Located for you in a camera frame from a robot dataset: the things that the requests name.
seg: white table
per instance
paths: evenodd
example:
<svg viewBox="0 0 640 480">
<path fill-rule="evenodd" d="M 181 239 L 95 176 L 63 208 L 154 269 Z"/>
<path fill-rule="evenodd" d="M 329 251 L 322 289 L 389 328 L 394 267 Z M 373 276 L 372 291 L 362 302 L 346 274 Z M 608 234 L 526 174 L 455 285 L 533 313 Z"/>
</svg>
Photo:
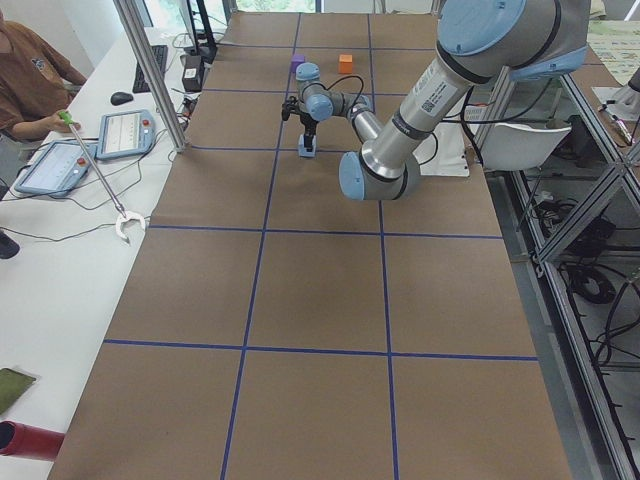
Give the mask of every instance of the white table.
<svg viewBox="0 0 640 480">
<path fill-rule="evenodd" d="M 169 45 L 167 87 L 182 90 L 182 50 L 171 47 L 175 36 L 175 32 L 148 30 L 151 44 Z M 110 103 L 113 92 L 131 91 L 135 66 L 123 34 L 69 107 L 74 120 L 82 124 L 83 137 L 98 136 L 100 119 L 106 113 L 142 108 L 155 115 L 157 132 L 164 129 L 151 93 L 136 94 L 133 102 L 118 107 Z M 182 94 L 169 93 L 178 108 Z M 51 134 L 47 141 L 60 137 Z M 119 197 L 127 209 L 151 214 L 171 169 L 168 156 L 172 151 L 171 139 L 164 134 L 140 164 L 142 181 Z M 108 174 L 134 159 L 103 163 L 101 170 Z M 120 192 L 138 179 L 138 169 L 134 165 L 108 178 Z M 97 175 L 89 171 L 80 185 L 92 180 Z M 71 201 L 0 202 L 0 226 L 60 238 L 115 222 L 117 212 L 99 182 L 80 188 L 71 197 L 90 207 L 105 204 L 86 211 Z M 126 232 L 130 245 L 116 236 L 114 227 L 58 243 L 7 232 L 21 250 L 12 259 L 0 260 L 0 368 L 16 368 L 37 381 L 0 420 L 67 430 L 144 237 L 140 226 L 133 223 Z M 50 462 L 0 457 L 0 478 L 41 480 L 51 466 Z"/>
</svg>

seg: chair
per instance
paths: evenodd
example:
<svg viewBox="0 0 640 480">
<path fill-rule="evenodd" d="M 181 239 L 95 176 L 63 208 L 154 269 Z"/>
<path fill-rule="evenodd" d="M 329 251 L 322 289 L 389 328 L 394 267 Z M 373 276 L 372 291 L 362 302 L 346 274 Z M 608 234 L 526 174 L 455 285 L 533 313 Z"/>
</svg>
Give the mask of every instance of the chair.
<svg viewBox="0 0 640 480">
<path fill-rule="evenodd" d="M 536 129 L 523 124 L 496 123 L 481 148 L 484 168 L 507 172 L 537 168 L 541 173 L 542 164 L 570 131 L 570 125 L 562 128 Z M 542 175 L 539 174 L 516 231 L 520 230 L 522 221 L 529 213 L 541 180 Z"/>
</svg>

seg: hand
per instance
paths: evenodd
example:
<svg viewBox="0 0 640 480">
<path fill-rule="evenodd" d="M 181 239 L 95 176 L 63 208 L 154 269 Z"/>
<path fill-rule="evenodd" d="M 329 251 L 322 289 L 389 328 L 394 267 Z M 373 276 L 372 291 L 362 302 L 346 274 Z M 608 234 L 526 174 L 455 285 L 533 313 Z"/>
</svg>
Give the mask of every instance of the hand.
<svg viewBox="0 0 640 480">
<path fill-rule="evenodd" d="M 58 110 L 56 113 L 54 113 L 53 115 L 49 116 L 46 118 L 46 122 L 47 122 L 47 127 L 49 128 L 49 131 L 51 132 L 60 132 L 60 133 L 70 133 L 71 129 L 69 128 L 69 125 L 67 125 L 64 120 L 62 120 L 60 118 L 60 112 L 65 112 L 66 110 Z M 79 130 L 82 128 L 82 126 L 79 123 L 74 122 L 73 126 L 76 127 L 76 130 Z"/>
</svg>

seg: green handle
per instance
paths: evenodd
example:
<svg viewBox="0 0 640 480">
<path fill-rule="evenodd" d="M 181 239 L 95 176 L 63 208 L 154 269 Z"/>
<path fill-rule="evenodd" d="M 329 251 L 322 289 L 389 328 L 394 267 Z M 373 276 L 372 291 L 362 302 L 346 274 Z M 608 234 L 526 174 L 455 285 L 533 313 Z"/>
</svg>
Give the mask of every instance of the green handle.
<svg viewBox="0 0 640 480">
<path fill-rule="evenodd" d="M 69 112 L 60 112 L 58 113 L 58 115 L 60 116 L 60 118 L 62 120 L 64 120 L 64 123 L 66 123 L 67 125 L 73 125 L 74 121 L 71 118 L 71 114 Z"/>
</svg>

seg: red cylinder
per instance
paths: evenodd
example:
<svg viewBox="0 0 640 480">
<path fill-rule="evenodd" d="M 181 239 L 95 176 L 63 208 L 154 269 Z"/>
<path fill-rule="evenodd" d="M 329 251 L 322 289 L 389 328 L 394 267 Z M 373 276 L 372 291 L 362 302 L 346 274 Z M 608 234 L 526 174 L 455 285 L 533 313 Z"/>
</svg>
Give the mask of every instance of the red cylinder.
<svg viewBox="0 0 640 480">
<path fill-rule="evenodd" d="M 0 422 L 0 455 L 53 462 L 64 434 L 16 422 Z"/>
</svg>

